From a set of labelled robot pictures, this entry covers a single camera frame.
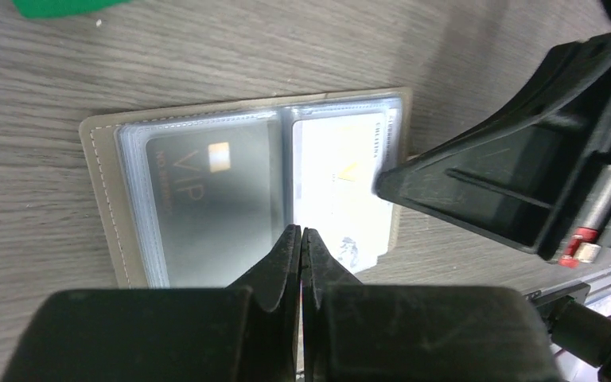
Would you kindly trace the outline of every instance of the wooden table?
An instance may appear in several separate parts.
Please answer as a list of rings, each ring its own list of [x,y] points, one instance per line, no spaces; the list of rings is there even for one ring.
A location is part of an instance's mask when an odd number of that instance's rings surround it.
[[[84,118],[406,85],[416,153],[501,107],[551,46],[609,29],[597,0],[153,0],[45,21],[0,0],[0,373],[45,296],[115,285]],[[528,290],[574,276],[417,212],[402,225],[364,281]]]

